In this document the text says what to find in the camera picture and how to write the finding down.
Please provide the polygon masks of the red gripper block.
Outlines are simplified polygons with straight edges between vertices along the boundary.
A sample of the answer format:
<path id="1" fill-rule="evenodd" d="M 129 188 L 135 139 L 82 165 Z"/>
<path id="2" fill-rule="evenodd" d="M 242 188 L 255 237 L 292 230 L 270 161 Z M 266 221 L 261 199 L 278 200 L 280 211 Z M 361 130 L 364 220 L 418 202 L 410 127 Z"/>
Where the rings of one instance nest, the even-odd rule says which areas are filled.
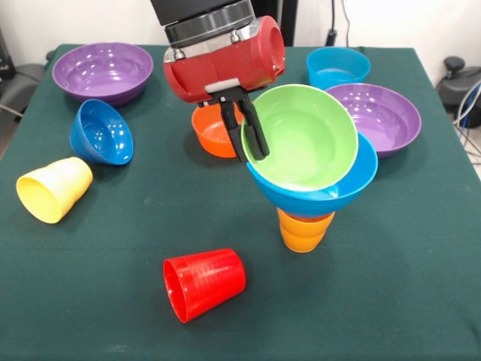
<path id="1" fill-rule="evenodd" d="M 270 151 L 247 90 L 267 86 L 283 74 L 283 36 L 269 16 L 252 21 L 236 34 L 238 42 L 233 43 L 233 35 L 225 33 L 184 47 L 182 59 L 175 59 L 174 50 L 169 48 L 165 51 L 164 73 L 174 93 L 188 103 L 205 102 L 211 99 L 211 93 L 242 87 L 233 89 L 233 100 L 244 117 L 242 125 L 237 122 L 232 101 L 219 103 L 222 120 L 240 161 L 263 160 Z"/>

